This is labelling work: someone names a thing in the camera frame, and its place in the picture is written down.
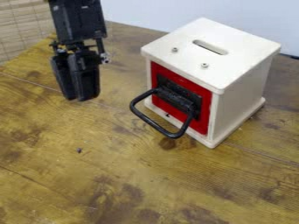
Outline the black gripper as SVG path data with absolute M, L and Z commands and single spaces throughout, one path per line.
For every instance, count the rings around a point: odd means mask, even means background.
M 109 62 L 103 39 L 108 36 L 100 0 L 48 0 L 59 44 L 76 51 L 51 58 L 51 68 L 60 91 L 67 100 L 84 102 L 99 96 L 100 63 Z M 93 39 L 97 53 L 85 48 L 84 41 Z

